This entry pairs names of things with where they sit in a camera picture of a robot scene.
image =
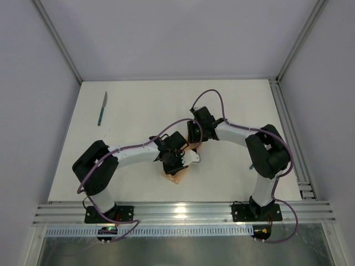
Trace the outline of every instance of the purple cable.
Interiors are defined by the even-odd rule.
[[[109,156],[111,156],[112,154],[115,154],[116,152],[120,152],[123,150],[127,150],[127,149],[133,149],[133,148],[140,148],[143,147],[145,145],[148,145],[150,143],[152,143],[153,141],[155,141],[156,139],[158,139],[166,130],[168,130],[169,128],[171,128],[172,126],[175,126],[176,124],[183,122],[183,121],[193,121],[197,124],[197,126],[199,127],[200,131],[201,131],[201,136],[200,136],[200,141],[197,144],[196,148],[198,148],[201,145],[202,142],[202,127],[200,125],[200,123],[198,123],[196,120],[191,119],[191,118],[183,118],[180,119],[174,123],[172,123],[171,125],[167,126],[165,129],[163,129],[163,131],[161,133],[159,133],[157,136],[155,136],[153,139],[147,141],[146,143],[143,144],[137,144],[137,145],[130,145],[130,146],[125,146],[122,148],[118,148],[116,150],[113,150],[111,152],[109,152],[108,154],[105,154],[95,165],[94,167],[88,172],[88,174],[85,176],[84,180],[80,183],[80,186],[77,190],[77,194],[80,194],[82,192],[84,192],[85,190],[83,190],[83,186],[86,184],[86,182],[89,180],[90,176],[93,174],[93,172],[96,170],[96,168],[98,168],[98,166]]]
[[[293,166],[295,165],[295,161],[293,159],[293,155],[292,155],[292,152],[291,152],[291,149],[289,148],[289,146],[277,135],[271,133],[271,132],[268,132],[268,131],[265,131],[263,129],[258,129],[258,128],[253,128],[253,127],[247,127],[247,126],[240,126],[240,125],[235,125],[235,124],[232,124],[232,123],[229,123],[227,118],[226,118],[226,115],[225,115],[225,112],[224,112],[224,103],[223,103],[223,98],[222,98],[222,95],[220,94],[220,92],[218,90],[215,90],[215,89],[209,89],[209,90],[206,90],[204,91],[203,93],[200,94],[199,97],[197,97],[197,99],[195,100],[194,104],[192,105],[192,108],[195,107],[197,101],[205,94],[205,93],[208,93],[210,91],[214,91],[220,98],[220,101],[221,101],[221,108],[222,108],[222,117],[224,119],[224,121],[232,126],[232,127],[235,127],[237,129],[244,129],[244,130],[250,130],[250,131],[255,131],[255,132],[261,132],[261,133],[264,133],[266,135],[269,135],[271,137],[273,137],[274,139],[276,139],[277,141],[279,141],[286,149],[288,155],[290,156],[290,167],[288,168],[288,170],[279,175],[279,176],[276,176],[276,180],[275,180],[275,183],[273,185],[273,188],[272,188],[272,191],[271,191],[271,197],[275,200],[275,201],[279,201],[279,202],[282,202],[283,204],[287,205],[290,210],[292,211],[292,213],[295,215],[295,220],[296,220],[296,226],[295,226],[295,230],[293,230],[293,232],[285,239],[282,239],[282,240],[277,240],[277,241],[264,241],[265,243],[269,243],[269,244],[278,244],[278,243],[282,243],[282,242],[285,242],[285,241],[288,241],[289,239],[291,239],[297,232],[298,230],[298,217],[297,217],[297,214],[295,212],[295,210],[292,208],[292,206],[290,204],[288,204],[286,201],[283,201],[281,199],[277,199],[275,198],[274,194],[275,194],[275,190],[276,190],[276,187],[277,187],[277,184],[278,184],[278,181],[280,179],[280,177],[283,177],[287,174],[289,174],[292,169],[293,169]]]

